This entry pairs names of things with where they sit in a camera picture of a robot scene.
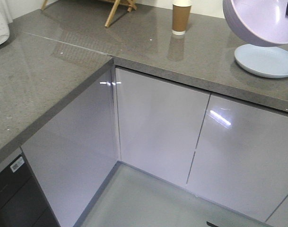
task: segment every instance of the bowl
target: bowl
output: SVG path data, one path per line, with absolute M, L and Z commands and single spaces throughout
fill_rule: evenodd
M 256 46 L 288 44 L 288 0 L 223 0 L 231 30 Z

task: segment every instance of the wooden rack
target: wooden rack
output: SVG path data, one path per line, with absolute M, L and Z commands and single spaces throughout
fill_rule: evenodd
M 113 7 L 112 7 L 112 9 L 110 11 L 108 19 L 106 20 L 105 27 L 109 27 L 110 26 L 111 21 L 112 21 L 114 15 L 115 15 L 115 12 L 116 12 L 116 10 L 117 10 L 119 5 L 127 6 L 128 7 L 128 9 L 127 9 L 128 12 L 131 12 L 132 9 L 134 9 L 134 10 L 137 9 L 137 7 L 135 5 L 135 0 L 101 0 L 101 1 L 106 1 L 106 2 L 113 3 Z M 47 2 L 48 2 L 48 0 L 44 0 L 43 5 L 41 7 L 42 11 L 46 8 Z

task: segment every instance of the white floor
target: white floor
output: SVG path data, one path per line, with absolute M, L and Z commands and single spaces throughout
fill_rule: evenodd
M 82 227 L 264 227 L 121 165 Z

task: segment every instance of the light blue plate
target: light blue plate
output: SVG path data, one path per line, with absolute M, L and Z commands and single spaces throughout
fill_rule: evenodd
M 261 77 L 288 77 L 288 51 L 278 47 L 260 47 L 246 44 L 238 47 L 236 62 L 246 71 Z

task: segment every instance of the gray quartz countertop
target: gray quartz countertop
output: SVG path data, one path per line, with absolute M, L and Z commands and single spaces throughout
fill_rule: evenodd
M 12 32 L 0 46 L 0 162 L 112 65 L 105 54 Z
M 110 28 L 112 5 L 60 0 L 16 20 L 20 30 L 114 56 L 116 65 L 288 112 L 288 78 L 265 79 L 240 68 L 234 50 L 245 44 L 222 18 L 191 14 L 187 33 L 172 35 L 169 9 L 139 5 Z
M 191 14 L 187 33 L 171 33 L 171 10 L 59 0 L 10 25 L 0 46 L 0 161 L 115 65 L 288 113 L 288 78 L 265 79 L 241 69 L 245 44 L 221 18 Z

